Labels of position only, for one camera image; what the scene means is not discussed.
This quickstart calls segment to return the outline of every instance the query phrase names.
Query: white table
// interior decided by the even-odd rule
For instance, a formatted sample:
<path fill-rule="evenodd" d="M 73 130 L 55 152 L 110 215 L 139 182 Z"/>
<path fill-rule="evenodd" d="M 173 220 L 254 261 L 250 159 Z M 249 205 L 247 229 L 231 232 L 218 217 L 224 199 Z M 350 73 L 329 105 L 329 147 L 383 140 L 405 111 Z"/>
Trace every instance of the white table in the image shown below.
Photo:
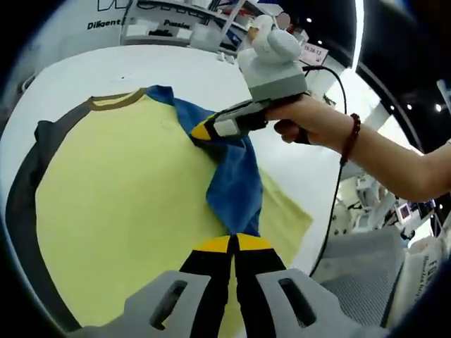
<path fill-rule="evenodd" d="M 11 184 L 35 143 L 40 120 L 56 121 L 89 96 L 172 86 L 175 96 L 211 110 L 250 98 L 237 65 L 176 46 L 99 49 L 44 69 L 16 106 L 0 142 L 0 207 L 5 216 Z M 271 127 L 251 136 L 259 165 L 314 219 L 294 266 L 310 273 L 326 238 L 339 155 L 315 146 L 287 145 Z"/>

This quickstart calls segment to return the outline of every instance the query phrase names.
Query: hand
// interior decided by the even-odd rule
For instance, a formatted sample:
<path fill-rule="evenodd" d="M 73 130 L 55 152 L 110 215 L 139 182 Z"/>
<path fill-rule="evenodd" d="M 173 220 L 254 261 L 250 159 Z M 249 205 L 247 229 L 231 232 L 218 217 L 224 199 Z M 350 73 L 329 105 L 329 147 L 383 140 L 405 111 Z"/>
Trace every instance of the hand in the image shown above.
<path fill-rule="evenodd" d="M 266 118 L 280 120 L 274 129 L 287 143 L 296 140 L 301 127 L 307 131 L 310 143 L 329 148 L 340 148 L 353 126 L 351 117 L 307 95 L 293 104 L 269 111 Z"/>

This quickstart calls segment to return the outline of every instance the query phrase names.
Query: black cable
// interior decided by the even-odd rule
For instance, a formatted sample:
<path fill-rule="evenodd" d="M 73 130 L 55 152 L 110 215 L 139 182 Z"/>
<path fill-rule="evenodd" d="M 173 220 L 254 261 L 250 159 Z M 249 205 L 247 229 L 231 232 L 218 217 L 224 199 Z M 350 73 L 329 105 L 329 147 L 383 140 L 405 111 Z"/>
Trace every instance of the black cable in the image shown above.
<path fill-rule="evenodd" d="M 340 88 L 343 92 L 343 101 L 344 101 L 344 106 L 345 106 L 345 115 L 347 115 L 347 99 L 346 99 L 346 91 L 345 91 L 345 86 L 343 86 L 343 83 L 341 82 L 340 76 L 332 69 L 325 67 L 323 65 L 309 65 L 307 67 L 302 67 L 302 69 L 306 72 L 310 72 L 313 70 L 327 70 L 328 72 L 330 72 L 338 81 L 338 84 L 340 85 Z M 328 225 L 328 229 L 327 229 L 327 233 L 326 233 L 326 239 L 321 247 L 321 251 L 318 255 L 318 258 L 316 259 L 316 263 L 315 266 L 313 267 L 313 269 L 311 270 L 310 273 L 310 277 L 313 277 L 313 274 L 315 272 L 315 270 L 318 268 L 319 262 L 321 261 L 321 257 L 324 254 L 324 250 L 326 250 L 326 245 L 327 242 L 329 240 L 329 232 L 330 232 L 330 226 L 332 224 L 332 217 L 333 217 L 333 209 L 335 208 L 335 200 L 337 199 L 337 195 L 338 195 L 338 190 L 340 188 L 340 178 L 343 172 L 343 168 L 345 167 L 345 164 L 340 165 L 340 170 L 338 172 L 338 179 L 337 179 L 337 186 L 335 187 L 335 193 L 333 195 L 333 200 L 332 200 L 332 207 L 330 208 L 330 216 L 329 216 L 329 225 Z"/>

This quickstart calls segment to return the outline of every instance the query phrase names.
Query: sign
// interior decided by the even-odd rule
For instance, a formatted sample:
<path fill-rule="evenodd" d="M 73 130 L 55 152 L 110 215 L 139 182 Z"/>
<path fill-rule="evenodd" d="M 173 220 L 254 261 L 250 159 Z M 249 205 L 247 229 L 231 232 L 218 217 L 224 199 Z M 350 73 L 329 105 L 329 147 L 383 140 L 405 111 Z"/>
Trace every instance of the sign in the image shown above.
<path fill-rule="evenodd" d="M 321 48 L 307 42 L 302 48 L 300 60 L 305 62 L 307 65 L 322 65 L 328 52 L 329 51 L 325 48 Z"/>

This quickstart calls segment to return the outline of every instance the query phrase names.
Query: bracelet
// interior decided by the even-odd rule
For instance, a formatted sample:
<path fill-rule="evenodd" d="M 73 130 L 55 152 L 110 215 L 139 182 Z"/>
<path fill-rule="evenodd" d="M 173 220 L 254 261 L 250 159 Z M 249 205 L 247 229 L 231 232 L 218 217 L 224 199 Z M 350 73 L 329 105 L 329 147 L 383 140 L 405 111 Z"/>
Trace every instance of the bracelet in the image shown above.
<path fill-rule="evenodd" d="M 359 136 L 360 127 L 362 126 L 360 117 L 357 114 L 352 114 L 351 117 L 354 119 L 354 127 L 352 128 L 351 134 L 347 138 L 343 147 L 340 165 L 345 165 L 348 162 L 352 150 L 354 149 L 355 142 L 357 141 L 357 137 Z"/>

